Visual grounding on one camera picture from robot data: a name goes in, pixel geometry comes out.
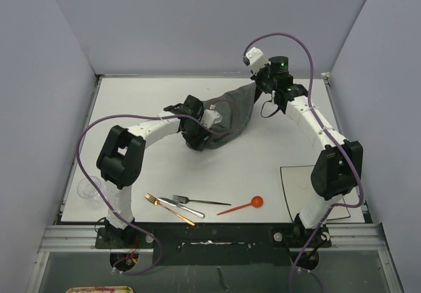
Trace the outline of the silver table knife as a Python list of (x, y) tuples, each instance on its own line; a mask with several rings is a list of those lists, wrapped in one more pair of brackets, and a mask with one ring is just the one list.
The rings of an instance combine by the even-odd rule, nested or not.
[(186, 207), (185, 205), (183, 205), (183, 204), (181, 204), (179, 202), (176, 202), (174, 200), (171, 200), (171, 199), (168, 199), (168, 198), (158, 198), (158, 200), (161, 203), (164, 203), (164, 204), (167, 204), (167, 205), (171, 205), (172, 207), (177, 207), (177, 208), (180, 208), (180, 209), (182, 209), (184, 211), (187, 211), (187, 212), (189, 212), (189, 213), (197, 216), (198, 218), (201, 218), (201, 219), (204, 219), (205, 218), (205, 214), (204, 213), (202, 213), (200, 211), (196, 211), (196, 210), (191, 209), (189, 207)]

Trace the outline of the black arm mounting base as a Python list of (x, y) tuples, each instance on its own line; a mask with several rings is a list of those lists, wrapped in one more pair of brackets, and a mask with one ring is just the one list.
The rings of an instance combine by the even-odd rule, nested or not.
[(152, 250), (161, 266), (230, 266), (272, 264), (289, 266), (301, 248), (317, 258), (319, 248), (332, 245), (326, 227), (318, 231), (297, 223), (137, 223), (119, 232), (109, 225), (99, 228), (95, 248)]

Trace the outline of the dark handled silver fork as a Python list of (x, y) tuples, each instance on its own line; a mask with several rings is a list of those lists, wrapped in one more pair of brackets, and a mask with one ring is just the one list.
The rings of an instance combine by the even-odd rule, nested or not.
[(223, 203), (223, 202), (217, 202), (217, 201), (208, 201), (208, 200), (193, 200), (189, 199), (187, 196), (179, 196), (179, 195), (173, 195), (172, 199), (178, 203), (181, 204), (188, 204), (190, 202), (193, 203), (203, 203), (203, 204), (211, 204), (211, 205), (224, 205), (224, 206), (231, 206), (230, 203)]

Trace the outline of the orange plastic spoon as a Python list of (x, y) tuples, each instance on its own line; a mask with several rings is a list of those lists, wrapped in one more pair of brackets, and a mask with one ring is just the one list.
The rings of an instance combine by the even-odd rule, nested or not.
[(224, 215), (224, 214), (231, 213), (231, 212), (234, 212), (234, 211), (246, 208), (246, 207), (260, 208), (260, 207), (263, 206), (263, 203), (264, 203), (264, 200), (261, 196), (254, 196), (249, 203), (239, 205), (239, 206), (233, 207), (231, 209), (227, 209), (225, 211), (217, 213), (217, 215)]

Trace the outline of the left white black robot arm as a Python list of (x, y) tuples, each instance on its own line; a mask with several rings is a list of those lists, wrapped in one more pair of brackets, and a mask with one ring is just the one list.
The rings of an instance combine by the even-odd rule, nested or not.
[(222, 121), (214, 107), (206, 109), (192, 95), (183, 103), (170, 105), (151, 120), (123, 128), (112, 127), (98, 156), (96, 166), (107, 184), (106, 199), (111, 205), (106, 225), (111, 240), (121, 248), (129, 246), (134, 231), (128, 227), (134, 221), (132, 185), (141, 173), (145, 150), (159, 140), (180, 133), (188, 146), (202, 149), (212, 133), (210, 128)]

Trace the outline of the clear plastic cup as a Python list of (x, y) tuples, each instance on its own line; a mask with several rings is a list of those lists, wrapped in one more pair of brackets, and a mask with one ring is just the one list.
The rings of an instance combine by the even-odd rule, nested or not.
[(97, 209), (102, 204), (102, 199), (97, 189), (87, 178), (83, 178), (79, 182), (77, 194), (82, 203), (90, 209)]

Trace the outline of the floral tray edge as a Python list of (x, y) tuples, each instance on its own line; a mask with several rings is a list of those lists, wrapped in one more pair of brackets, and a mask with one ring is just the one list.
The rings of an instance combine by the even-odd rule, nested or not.
[(69, 288), (66, 293), (134, 293), (129, 286), (87, 286)]

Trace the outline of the gold fork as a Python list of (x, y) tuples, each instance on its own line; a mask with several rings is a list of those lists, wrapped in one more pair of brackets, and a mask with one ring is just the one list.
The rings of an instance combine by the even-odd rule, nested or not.
[(189, 220), (188, 218), (184, 217), (183, 215), (173, 211), (172, 209), (170, 209), (169, 207), (163, 205), (156, 197), (152, 196), (151, 194), (146, 194), (145, 195), (145, 199), (148, 200), (149, 202), (151, 202), (153, 205), (155, 206), (159, 206), (162, 207), (164, 209), (166, 209), (167, 211), (169, 211), (171, 214), (177, 216), (179, 219), (181, 219), (182, 221), (184, 221), (185, 223), (187, 223), (190, 226), (195, 226), (195, 223), (191, 220)]

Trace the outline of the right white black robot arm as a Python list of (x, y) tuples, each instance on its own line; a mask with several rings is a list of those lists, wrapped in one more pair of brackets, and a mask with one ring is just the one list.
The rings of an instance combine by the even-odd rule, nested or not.
[(271, 95), (277, 110), (287, 115), (319, 153), (310, 175), (316, 194), (299, 213), (301, 225), (293, 229), (294, 241), (308, 246), (316, 239), (316, 226), (324, 222), (328, 209), (357, 186), (348, 160), (359, 175), (363, 149), (358, 141), (350, 142), (323, 117), (309, 100), (309, 91), (293, 82), (288, 71), (288, 58), (267, 58), (260, 49), (246, 53), (243, 62), (251, 67), (252, 77), (260, 92)]

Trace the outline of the white square plate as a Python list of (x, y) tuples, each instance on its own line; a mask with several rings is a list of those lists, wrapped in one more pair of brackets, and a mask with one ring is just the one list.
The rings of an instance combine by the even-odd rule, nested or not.
[(280, 168), (285, 203), (292, 221), (311, 201), (320, 198), (310, 181), (313, 168), (312, 165)]

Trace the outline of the dark grey cloth placemat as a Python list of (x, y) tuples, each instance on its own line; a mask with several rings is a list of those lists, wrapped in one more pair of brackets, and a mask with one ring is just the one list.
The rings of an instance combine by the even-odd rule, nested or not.
[(207, 134), (195, 150), (218, 149), (236, 139), (251, 120), (255, 96), (256, 85), (251, 83), (204, 101), (203, 104), (206, 108), (215, 105), (214, 109), (222, 115), (222, 121), (211, 129), (215, 132), (226, 132), (226, 134), (223, 136)]

